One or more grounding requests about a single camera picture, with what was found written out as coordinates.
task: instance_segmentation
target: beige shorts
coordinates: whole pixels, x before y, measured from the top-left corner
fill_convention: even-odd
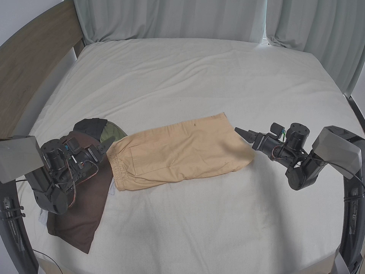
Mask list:
[[[126,136],[107,156],[121,191],[238,171],[255,153],[221,113]]]

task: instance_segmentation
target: white wall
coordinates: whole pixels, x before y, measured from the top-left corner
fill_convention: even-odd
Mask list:
[[[0,45],[29,21],[62,1],[63,0],[0,0]],[[75,60],[75,53],[72,54],[72,52],[69,52],[62,60],[62,72],[60,71],[60,68],[54,70],[51,79],[43,86],[41,91],[42,94],[39,94],[39,96],[43,97],[42,100],[38,101],[37,104],[33,104],[32,109],[27,112],[30,116],[23,118],[23,124],[26,127],[24,129],[19,129],[19,131],[24,132],[29,130],[33,125],[29,121],[34,121],[34,117],[39,114],[39,108],[42,107],[42,103],[45,103],[57,83],[62,79],[65,72],[64,70],[67,70]],[[0,265],[0,272],[2,274],[17,273],[1,239]]]
[[[351,93],[354,102],[360,109],[361,113],[365,117],[365,65],[361,70],[359,79],[355,85],[353,92]]]

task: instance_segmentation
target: fitted sheet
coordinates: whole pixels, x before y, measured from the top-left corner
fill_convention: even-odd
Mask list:
[[[35,123],[38,143],[99,117],[128,135],[225,112],[231,125],[269,132],[273,122],[361,127],[311,54],[216,39],[131,39],[88,45]],[[263,153],[209,179],[108,195],[88,255],[51,236],[30,186],[18,184],[34,249],[76,273],[292,273],[335,252],[343,181],[326,166],[314,185],[290,189],[285,167]]]

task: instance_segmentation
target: curtain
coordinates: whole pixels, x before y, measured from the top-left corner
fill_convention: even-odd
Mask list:
[[[350,94],[363,67],[365,0],[267,0],[269,44],[312,53]]]
[[[130,38],[262,41],[267,0],[74,0],[86,44]]]

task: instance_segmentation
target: pocket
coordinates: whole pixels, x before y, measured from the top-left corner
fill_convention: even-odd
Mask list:
[[[170,167],[175,161],[171,148],[166,143],[153,142],[130,148],[135,175]]]

